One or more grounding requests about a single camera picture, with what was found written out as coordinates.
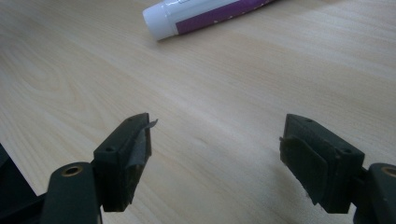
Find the table surface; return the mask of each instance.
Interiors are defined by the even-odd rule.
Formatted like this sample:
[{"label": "table surface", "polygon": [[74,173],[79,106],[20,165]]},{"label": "table surface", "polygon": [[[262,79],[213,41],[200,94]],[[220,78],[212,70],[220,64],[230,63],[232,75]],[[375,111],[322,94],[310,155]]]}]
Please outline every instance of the table surface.
[{"label": "table surface", "polygon": [[396,4],[278,0],[156,42],[158,0],[0,0],[0,142],[37,194],[126,118],[153,155],[105,223],[352,223],[314,206],[279,159],[288,113],[396,163]]}]

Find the wood grain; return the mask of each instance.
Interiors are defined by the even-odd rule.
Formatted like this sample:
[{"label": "wood grain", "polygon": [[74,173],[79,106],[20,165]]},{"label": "wood grain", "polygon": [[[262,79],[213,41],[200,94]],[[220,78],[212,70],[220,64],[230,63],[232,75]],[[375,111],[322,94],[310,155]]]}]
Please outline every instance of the wood grain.
[{"label": "wood grain", "polygon": [[311,204],[279,160],[287,113],[396,163],[396,4],[278,0],[155,42],[157,0],[0,1],[0,142],[37,194],[125,118],[153,156],[105,223],[351,223]]}]

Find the white glue stick cap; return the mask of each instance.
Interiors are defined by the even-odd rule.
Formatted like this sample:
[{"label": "white glue stick cap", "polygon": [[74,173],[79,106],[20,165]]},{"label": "white glue stick cap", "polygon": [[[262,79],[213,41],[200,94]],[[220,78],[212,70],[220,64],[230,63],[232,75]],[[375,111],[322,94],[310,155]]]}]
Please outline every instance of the white glue stick cap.
[{"label": "white glue stick cap", "polygon": [[175,34],[167,16],[163,4],[159,3],[152,7],[149,7],[143,11],[143,17],[145,18],[146,25],[149,31],[156,40],[164,39],[168,36],[177,35]]}]

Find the black plastic part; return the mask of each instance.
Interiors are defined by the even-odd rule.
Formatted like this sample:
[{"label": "black plastic part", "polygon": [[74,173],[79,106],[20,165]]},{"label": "black plastic part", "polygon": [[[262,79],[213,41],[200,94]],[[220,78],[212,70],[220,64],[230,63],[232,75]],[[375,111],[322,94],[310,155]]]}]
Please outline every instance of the black plastic part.
[{"label": "black plastic part", "polygon": [[385,163],[371,165],[367,190],[378,222],[396,224],[396,166]]},{"label": "black plastic part", "polygon": [[350,195],[352,203],[356,205],[353,222],[356,224],[379,224],[370,201],[370,195],[367,193],[367,176],[367,170],[361,168],[359,175],[352,177]]},{"label": "black plastic part", "polygon": [[93,153],[92,165],[106,212],[123,212],[151,155],[149,114],[126,119]]},{"label": "black plastic part", "polygon": [[46,195],[42,194],[0,213],[0,223],[37,224],[43,210],[45,198]]},{"label": "black plastic part", "polygon": [[35,192],[0,144],[0,212],[35,198]]},{"label": "black plastic part", "polygon": [[288,114],[280,159],[327,213],[347,213],[364,154],[312,119]]},{"label": "black plastic part", "polygon": [[102,223],[92,166],[75,162],[52,173],[40,224]]}]

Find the purple label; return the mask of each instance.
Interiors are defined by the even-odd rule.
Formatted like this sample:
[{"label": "purple label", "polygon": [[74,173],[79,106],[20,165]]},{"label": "purple label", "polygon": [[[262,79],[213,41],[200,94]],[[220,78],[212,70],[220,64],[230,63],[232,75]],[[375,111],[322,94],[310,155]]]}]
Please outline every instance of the purple label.
[{"label": "purple label", "polygon": [[208,25],[243,15],[246,12],[262,7],[272,1],[274,0],[240,0],[224,7],[218,7],[211,11],[207,11],[184,21],[177,22],[176,28],[180,35],[184,35]]}]

